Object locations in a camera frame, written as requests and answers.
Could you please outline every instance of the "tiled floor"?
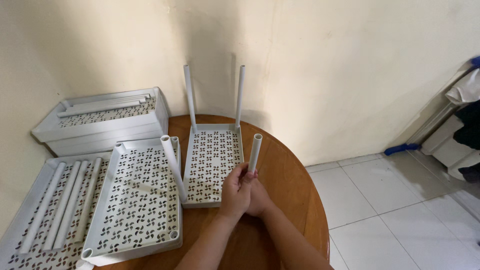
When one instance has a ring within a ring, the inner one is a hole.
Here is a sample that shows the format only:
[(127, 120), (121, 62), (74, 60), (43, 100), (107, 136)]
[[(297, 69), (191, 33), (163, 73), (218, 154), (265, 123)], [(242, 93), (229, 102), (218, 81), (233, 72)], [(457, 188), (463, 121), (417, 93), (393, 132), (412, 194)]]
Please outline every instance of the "tiled floor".
[(334, 269), (480, 270), (480, 185), (449, 176), (433, 157), (375, 154), (307, 171)]

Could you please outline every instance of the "tube opening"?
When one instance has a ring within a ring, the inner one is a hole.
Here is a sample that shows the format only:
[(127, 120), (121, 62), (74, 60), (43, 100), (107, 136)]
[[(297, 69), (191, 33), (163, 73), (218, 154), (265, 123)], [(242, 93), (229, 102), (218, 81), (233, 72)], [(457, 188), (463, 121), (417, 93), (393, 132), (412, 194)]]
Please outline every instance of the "tube opening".
[(93, 251), (91, 248), (87, 248), (86, 250), (83, 251), (82, 257), (88, 258), (92, 255)]
[(177, 238), (177, 236), (179, 236), (179, 232), (177, 232), (177, 231), (171, 231), (170, 232), (170, 238), (171, 239), (175, 239), (175, 238)]

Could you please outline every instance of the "cream wall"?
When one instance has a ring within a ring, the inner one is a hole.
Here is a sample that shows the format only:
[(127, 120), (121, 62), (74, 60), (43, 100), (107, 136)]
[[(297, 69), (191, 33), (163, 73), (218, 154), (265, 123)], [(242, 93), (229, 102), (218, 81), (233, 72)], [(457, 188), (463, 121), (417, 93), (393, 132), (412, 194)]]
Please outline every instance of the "cream wall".
[(0, 5), (0, 237), (51, 155), (30, 136), (64, 98)]
[[(62, 95), (49, 74), (69, 98), (159, 86), (175, 116), (188, 113), (182, 70), (188, 63), (197, 113), (234, 117), (236, 79), (245, 64), (242, 119), (312, 165), (406, 141), (442, 103), (437, 94), (444, 84), (480, 52), (480, 2), (473, 0), (1, 5), (18, 28), (7, 27), (10, 33), (0, 41), (13, 52), (1, 52), (7, 58), (2, 74), (11, 74), (10, 87), (2, 86), (11, 102), (1, 110), (6, 123), (22, 119), (3, 130), (2, 139), (7, 153), (18, 151), (15, 157), (32, 164), (4, 174), (9, 180), (2, 186), (21, 189), (18, 200), (29, 187), (11, 179), (30, 184), (46, 157), (27, 131), (61, 98), (56, 93)], [(31, 60), (35, 55), (39, 59)], [(30, 100), (21, 106), (35, 109), (21, 110), (13, 99), (19, 95)]]

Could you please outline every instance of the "wooden table top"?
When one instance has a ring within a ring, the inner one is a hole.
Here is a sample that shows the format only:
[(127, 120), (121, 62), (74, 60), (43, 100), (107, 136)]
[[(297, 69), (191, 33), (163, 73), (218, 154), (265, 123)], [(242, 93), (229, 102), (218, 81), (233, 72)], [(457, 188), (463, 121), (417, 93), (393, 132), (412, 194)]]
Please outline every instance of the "wooden table top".
[[(198, 124), (235, 123), (235, 119), (216, 115), (196, 115), (196, 121)], [(180, 141), (182, 172), (185, 170), (190, 125), (189, 115), (171, 117), (168, 121), (168, 135), (177, 136)], [(245, 160), (250, 156), (253, 135), (260, 133), (263, 136), (257, 161), (258, 180), (308, 242), (325, 258), (329, 258), (325, 211), (304, 166), (285, 145), (269, 133), (245, 122), (240, 125)], [(218, 208), (183, 209), (181, 248), (96, 269), (174, 269), (217, 211)], [(230, 236), (219, 269), (279, 268), (279, 256), (261, 220), (243, 215)]]

